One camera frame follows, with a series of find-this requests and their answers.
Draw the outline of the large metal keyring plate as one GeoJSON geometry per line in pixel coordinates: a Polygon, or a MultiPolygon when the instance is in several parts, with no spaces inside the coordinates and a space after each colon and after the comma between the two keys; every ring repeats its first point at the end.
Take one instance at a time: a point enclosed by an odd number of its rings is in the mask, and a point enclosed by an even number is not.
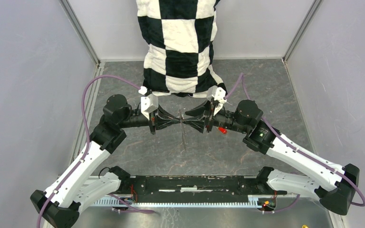
{"type": "Polygon", "coordinates": [[[186,151],[186,148],[187,148],[186,139],[185,139],[186,134],[185,134],[184,124],[183,124],[184,117],[183,117],[181,109],[179,109],[178,114],[179,114],[180,127],[181,127],[181,133],[182,133],[182,146],[183,146],[183,150],[186,151]]]}

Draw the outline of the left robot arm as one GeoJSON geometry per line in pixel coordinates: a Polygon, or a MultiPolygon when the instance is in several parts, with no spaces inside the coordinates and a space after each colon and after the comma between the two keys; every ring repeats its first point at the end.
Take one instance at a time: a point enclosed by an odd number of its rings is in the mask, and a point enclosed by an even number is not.
{"type": "Polygon", "coordinates": [[[133,109],[123,95],[108,98],[100,122],[87,137],[82,152],[52,185],[32,193],[30,199],[40,217],[55,228],[70,228],[83,211],[107,194],[122,194],[130,189],[128,174],[119,168],[84,184],[126,138],[124,128],[148,126],[154,133],[181,121],[163,110],[153,94],[141,97],[140,105],[133,109]]]}

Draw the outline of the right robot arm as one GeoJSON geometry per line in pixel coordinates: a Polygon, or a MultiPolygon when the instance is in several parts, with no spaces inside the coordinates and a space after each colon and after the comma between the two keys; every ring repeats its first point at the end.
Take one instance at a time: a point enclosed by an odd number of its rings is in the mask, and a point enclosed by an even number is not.
{"type": "Polygon", "coordinates": [[[234,112],[226,111],[206,101],[185,113],[183,123],[198,131],[210,132],[219,127],[244,133],[243,142],[251,150],[285,162],[302,175],[263,168],[256,179],[258,192],[271,190],[293,192],[316,199],[329,211],[346,215],[358,186],[360,170],[349,163],[345,166],[330,162],[290,140],[279,130],[262,120],[263,111],[252,100],[239,102],[234,112]]]}

